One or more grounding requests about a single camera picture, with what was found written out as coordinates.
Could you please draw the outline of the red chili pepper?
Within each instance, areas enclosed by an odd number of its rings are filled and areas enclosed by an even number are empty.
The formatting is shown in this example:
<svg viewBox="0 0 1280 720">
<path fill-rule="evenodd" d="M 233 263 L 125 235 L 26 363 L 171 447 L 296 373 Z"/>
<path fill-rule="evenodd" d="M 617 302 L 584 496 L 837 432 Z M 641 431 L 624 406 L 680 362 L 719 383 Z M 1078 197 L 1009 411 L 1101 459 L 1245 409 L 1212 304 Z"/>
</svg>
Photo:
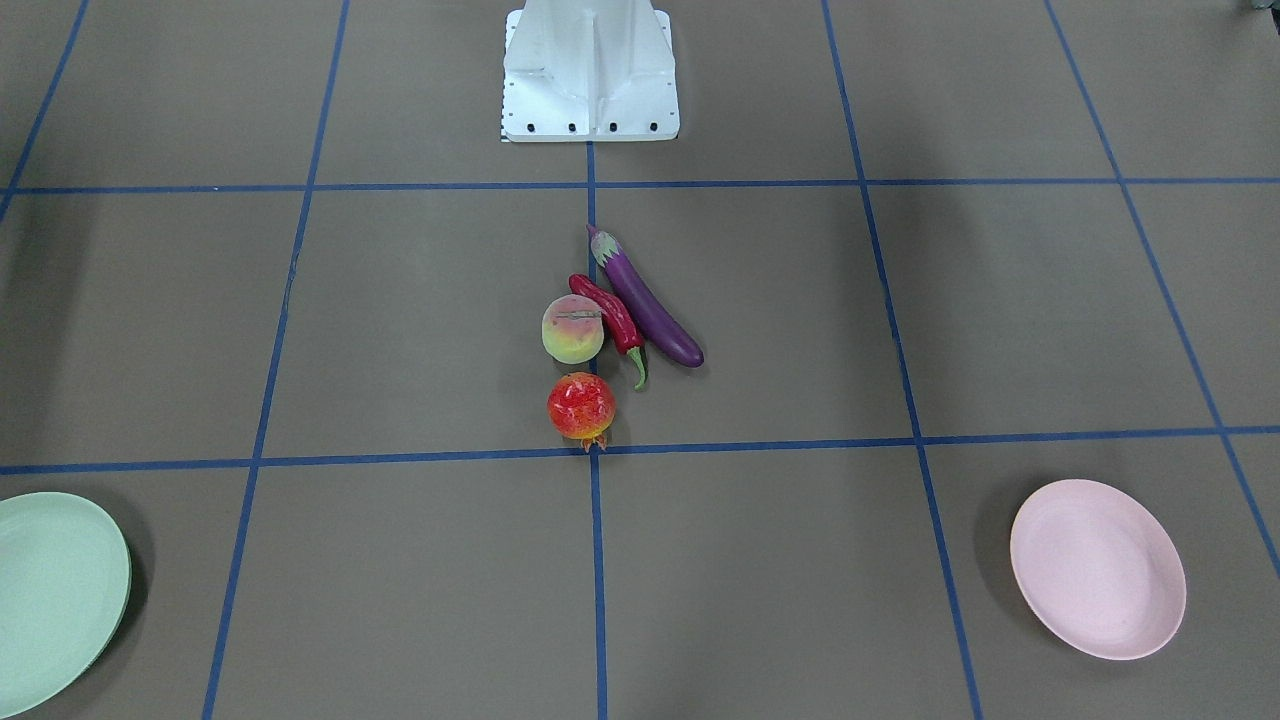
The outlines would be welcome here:
<svg viewBox="0 0 1280 720">
<path fill-rule="evenodd" d="M 585 274 L 572 274 L 568 278 L 568 287 L 572 293 L 581 295 L 595 302 L 604 319 L 605 327 L 613 340 L 614 348 L 620 355 L 628 357 L 637 369 L 635 391 L 643 391 L 646 384 L 648 372 L 644 359 L 645 338 L 632 319 L 630 310 L 622 300 L 603 290 L 590 281 Z"/>
</svg>

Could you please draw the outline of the purple eggplant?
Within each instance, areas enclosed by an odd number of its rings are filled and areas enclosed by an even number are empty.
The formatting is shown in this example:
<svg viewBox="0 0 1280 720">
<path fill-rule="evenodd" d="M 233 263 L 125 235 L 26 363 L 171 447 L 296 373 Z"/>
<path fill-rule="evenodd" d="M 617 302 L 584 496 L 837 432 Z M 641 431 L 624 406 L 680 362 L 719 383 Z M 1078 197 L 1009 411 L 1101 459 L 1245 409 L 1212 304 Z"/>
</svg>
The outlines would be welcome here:
<svg viewBox="0 0 1280 720">
<path fill-rule="evenodd" d="M 701 346 L 652 292 L 620 241 L 596 225 L 588 224 L 586 231 L 593 259 L 640 332 L 678 365 L 700 368 L 705 361 Z"/>
</svg>

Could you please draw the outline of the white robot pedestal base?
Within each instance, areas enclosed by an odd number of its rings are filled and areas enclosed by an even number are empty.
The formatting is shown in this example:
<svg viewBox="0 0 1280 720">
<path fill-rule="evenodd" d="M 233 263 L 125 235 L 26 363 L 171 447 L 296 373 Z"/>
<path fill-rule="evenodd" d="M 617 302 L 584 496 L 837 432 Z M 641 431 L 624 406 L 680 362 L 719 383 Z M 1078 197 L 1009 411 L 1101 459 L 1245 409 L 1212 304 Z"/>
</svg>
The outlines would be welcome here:
<svg viewBox="0 0 1280 720">
<path fill-rule="evenodd" d="M 500 138 L 662 142 L 681 111 L 669 14 L 649 1 L 526 1 L 504 23 Z"/>
</svg>

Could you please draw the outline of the pink plate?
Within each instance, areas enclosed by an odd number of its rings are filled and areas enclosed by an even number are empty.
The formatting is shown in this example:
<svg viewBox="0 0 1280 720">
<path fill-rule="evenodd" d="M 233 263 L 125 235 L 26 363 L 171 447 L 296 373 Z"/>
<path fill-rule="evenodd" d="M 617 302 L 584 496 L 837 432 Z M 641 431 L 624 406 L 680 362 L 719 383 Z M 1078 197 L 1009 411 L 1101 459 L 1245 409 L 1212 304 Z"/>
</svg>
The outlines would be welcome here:
<svg viewBox="0 0 1280 720">
<path fill-rule="evenodd" d="M 1082 478 L 1042 486 L 1019 507 L 1007 547 L 1027 606 L 1076 651 L 1146 659 L 1181 629 L 1181 555 L 1158 519 L 1112 486 Z"/>
</svg>

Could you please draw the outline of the yellow pink peach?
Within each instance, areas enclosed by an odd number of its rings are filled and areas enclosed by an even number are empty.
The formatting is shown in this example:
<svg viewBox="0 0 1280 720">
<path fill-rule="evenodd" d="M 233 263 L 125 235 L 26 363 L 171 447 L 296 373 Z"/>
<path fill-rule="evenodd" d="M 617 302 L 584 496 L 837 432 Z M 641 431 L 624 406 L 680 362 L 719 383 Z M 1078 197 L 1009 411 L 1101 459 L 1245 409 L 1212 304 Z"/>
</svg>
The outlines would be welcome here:
<svg viewBox="0 0 1280 720">
<path fill-rule="evenodd" d="M 541 316 L 544 350 L 558 363 L 580 365 L 591 361 L 605 340 L 602 306 L 579 293 L 558 297 Z"/>
</svg>

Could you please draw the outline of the green plate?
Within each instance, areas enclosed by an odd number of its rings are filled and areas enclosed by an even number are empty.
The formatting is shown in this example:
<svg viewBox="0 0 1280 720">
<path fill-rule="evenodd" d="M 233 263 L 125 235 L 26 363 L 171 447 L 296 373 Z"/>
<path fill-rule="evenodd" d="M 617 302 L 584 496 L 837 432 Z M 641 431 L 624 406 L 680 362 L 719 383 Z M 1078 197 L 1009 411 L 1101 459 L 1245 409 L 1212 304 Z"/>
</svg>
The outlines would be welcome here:
<svg viewBox="0 0 1280 720">
<path fill-rule="evenodd" d="M 51 700 L 105 651 L 132 587 L 122 529 L 93 501 L 33 492 L 1 503 L 1 715 Z"/>
</svg>

